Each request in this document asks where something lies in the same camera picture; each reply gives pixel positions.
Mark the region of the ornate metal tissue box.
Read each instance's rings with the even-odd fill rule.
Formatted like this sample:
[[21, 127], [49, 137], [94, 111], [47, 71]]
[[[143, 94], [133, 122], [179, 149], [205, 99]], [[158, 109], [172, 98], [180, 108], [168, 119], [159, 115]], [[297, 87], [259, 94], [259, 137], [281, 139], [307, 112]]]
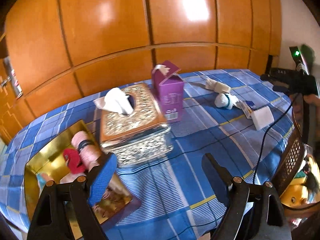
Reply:
[[171, 127], [146, 84], [113, 88], [94, 104], [101, 111], [100, 147], [116, 155], [118, 166], [139, 165], [172, 151]]

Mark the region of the gold metal tray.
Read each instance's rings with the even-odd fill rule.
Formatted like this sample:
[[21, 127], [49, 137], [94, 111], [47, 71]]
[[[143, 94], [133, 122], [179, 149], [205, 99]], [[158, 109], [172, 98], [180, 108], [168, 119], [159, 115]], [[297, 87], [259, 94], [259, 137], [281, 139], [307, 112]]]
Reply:
[[[79, 120], [48, 142], [26, 163], [24, 168], [24, 196], [29, 220], [32, 220], [41, 194], [37, 175], [45, 173], [58, 183], [70, 172], [63, 157], [63, 151], [66, 148], [73, 147], [71, 144], [72, 137], [79, 131], [85, 131], [88, 137], [96, 142], [84, 121]], [[140, 201], [129, 192], [117, 174], [113, 175], [108, 187], [115, 192], [115, 195], [102, 199], [97, 208], [93, 210], [105, 231], [114, 227], [140, 207]]]

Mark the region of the pink towel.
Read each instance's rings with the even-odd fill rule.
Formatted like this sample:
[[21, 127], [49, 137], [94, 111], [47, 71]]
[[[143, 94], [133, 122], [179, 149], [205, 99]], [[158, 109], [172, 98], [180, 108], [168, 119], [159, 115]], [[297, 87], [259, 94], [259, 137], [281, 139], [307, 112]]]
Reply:
[[98, 159], [101, 156], [101, 150], [94, 141], [90, 139], [87, 132], [79, 131], [75, 133], [72, 137], [71, 144], [78, 150], [80, 159], [88, 171], [95, 166], [99, 166]]

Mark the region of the blue tissue packet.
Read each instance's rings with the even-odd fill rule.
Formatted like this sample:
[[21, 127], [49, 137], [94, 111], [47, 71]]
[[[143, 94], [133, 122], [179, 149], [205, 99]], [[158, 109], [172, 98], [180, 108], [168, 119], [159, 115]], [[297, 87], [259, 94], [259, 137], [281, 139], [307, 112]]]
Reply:
[[243, 111], [247, 119], [251, 119], [251, 114], [257, 109], [253, 101], [238, 101], [236, 106]]

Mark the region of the wooden wardrobe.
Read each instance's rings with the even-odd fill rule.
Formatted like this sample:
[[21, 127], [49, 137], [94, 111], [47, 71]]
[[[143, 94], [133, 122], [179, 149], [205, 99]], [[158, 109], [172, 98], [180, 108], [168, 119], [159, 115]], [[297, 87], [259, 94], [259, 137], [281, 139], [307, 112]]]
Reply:
[[169, 60], [182, 72], [265, 70], [281, 45], [280, 0], [10, 0], [1, 5], [1, 138], [64, 104], [150, 78]]

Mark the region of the red plush heart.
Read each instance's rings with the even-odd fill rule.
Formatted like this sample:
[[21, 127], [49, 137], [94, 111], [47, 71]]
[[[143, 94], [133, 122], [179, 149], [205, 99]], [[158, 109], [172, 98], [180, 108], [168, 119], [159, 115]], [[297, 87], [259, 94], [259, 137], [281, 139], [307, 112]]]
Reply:
[[65, 159], [67, 167], [72, 174], [84, 173], [86, 168], [82, 163], [79, 152], [73, 148], [67, 148], [63, 151], [63, 157]]

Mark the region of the yellow plush toy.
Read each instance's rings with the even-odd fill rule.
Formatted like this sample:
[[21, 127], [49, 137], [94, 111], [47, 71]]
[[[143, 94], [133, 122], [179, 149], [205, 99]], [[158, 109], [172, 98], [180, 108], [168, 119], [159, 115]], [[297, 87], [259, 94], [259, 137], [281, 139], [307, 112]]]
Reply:
[[280, 200], [284, 205], [294, 208], [319, 202], [319, 167], [312, 155], [305, 156]]

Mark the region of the white sock blue stripe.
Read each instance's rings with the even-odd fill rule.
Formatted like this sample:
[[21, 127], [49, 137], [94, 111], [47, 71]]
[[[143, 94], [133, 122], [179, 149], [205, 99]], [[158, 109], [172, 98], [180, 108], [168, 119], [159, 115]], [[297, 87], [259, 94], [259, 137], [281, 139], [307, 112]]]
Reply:
[[232, 109], [234, 106], [236, 106], [239, 99], [231, 94], [224, 94], [220, 93], [215, 98], [215, 105], [217, 108], [225, 108], [225, 109]]

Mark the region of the purple tissue box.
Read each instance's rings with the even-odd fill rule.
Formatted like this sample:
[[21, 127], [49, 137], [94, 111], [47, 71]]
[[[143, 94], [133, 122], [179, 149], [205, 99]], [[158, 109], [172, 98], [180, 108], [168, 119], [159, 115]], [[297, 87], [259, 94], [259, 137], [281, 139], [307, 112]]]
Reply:
[[184, 81], [179, 71], [178, 66], [166, 60], [151, 72], [153, 94], [168, 122], [178, 122], [182, 117]]

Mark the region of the blue plaid tablecloth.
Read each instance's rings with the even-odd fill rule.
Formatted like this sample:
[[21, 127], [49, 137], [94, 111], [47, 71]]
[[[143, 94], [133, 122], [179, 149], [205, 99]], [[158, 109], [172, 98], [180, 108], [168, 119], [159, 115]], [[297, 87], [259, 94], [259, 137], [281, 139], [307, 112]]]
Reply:
[[[272, 90], [249, 70], [208, 70], [183, 74], [182, 119], [171, 124], [173, 150], [163, 159], [117, 174], [140, 200], [138, 210], [106, 233], [109, 239], [197, 239], [216, 227], [225, 207], [217, 201], [202, 170], [206, 153], [234, 176], [248, 183], [270, 180], [293, 129], [290, 100]], [[269, 131], [257, 131], [238, 108], [215, 106], [216, 94], [204, 87], [206, 78], [229, 85], [241, 100], [268, 106], [277, 120]], [[78, 120], [94, 135], [100, 132], [99, 92], [45, 113], [25, 126], [1, 159], [1, 213], [22, 230], [29, 219], [24, 198], [24, 167], [49, 141]]]

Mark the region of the wicker chair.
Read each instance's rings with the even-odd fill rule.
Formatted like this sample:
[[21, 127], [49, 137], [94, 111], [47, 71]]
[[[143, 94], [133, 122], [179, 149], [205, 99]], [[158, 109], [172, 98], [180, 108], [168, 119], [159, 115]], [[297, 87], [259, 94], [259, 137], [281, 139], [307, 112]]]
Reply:
[[[280, 164], [272, 178], [272, 183], [281, 197], [287, 189], [294, 176], [298, 173], [299, 168], [307, 154], [314, 157], [319, 167], [319, 157], [316, 156], [316, 150], [302, 141], [302, 128], [306, 124], [303, 121], [303, 114], [306, 113], [303, 106], [303, 99], [298, 98], [293, 104], [292, 121], [293, 131], [287, 141], [284, 153], [281, 157]], [[319, 212], [319, 202], [313, 204], [304, 204], [297, 208], [288, 207], [282, 203], [285, 215], [289, 218], [304, 218]]]

